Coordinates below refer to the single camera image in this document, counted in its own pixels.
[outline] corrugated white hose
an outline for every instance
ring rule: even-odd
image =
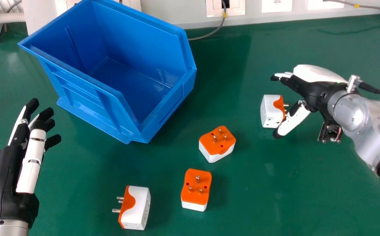
[[[25,22],[25,15],[23,13],[0,13],[0,24]]]

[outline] small electronic component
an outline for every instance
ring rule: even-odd
[[[214,163],[230,154],[236,141],[226,126],[219,126],[200,137],[199,150],[209,163]]]
[[[277,128],[287,116],[288,104],[283,103],[281,95],[264,95],[260,106],[260,118],[265,128]]]
[[[210,172],[188,169],[181,190],[181,206],[185,209],[205,211],[208,206],[211,183]]]
[[[144,230],[148,221],[151,194],[149,188],[127,186],[124,197],[117,197],[120,209],[112,209],[118,213],[118,222],[124,229]]]

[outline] silver metal forearm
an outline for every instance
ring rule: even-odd
[[[359,157],[376,172],[380,164],[380,101],[339,91],[330,98],[327,108],[355,143]]]
[[[0,220],[0,236],[28,236],[28,223],[18,220]]]

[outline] robotic arm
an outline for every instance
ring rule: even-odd
[[[300,124],[310,112],[324,118],[318,140],[340,142],[342,133],[355,143],[358,156],[380,178],[380,101],[362,97],[358,88],[380,94],[380,90],[352,75],[349,82],[339,75],[310,65],[298,65],[293,73],[276,73],[272,81],[280,81],[304,100],[299,101],[289,116],[275,129],[281,138]]]
[[[40,112],[37,99],[29,101],[19,114],[8,145],[0,150],[0,236],[26,236],[38,215],[34,194],[43,153],[60,143],[60,135],[46,138],[55,126],[51,108]]]

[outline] white wall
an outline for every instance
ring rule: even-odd
[[[347,0],[351,3],[379,6],[380,0]],[[206,17],[205,0],[141,0],[142,11],[179,27],[214,27],[220,18]],[[261,13],[261,0],[246,0],[246,12],[242,16],[230,16],[225,25],[255,24],[276,21],[293,21],[350,15],[380,13],[379,10],[357,9],[345,6],[342,9],[307,10],[307,0],[293,0],[292,12]]]

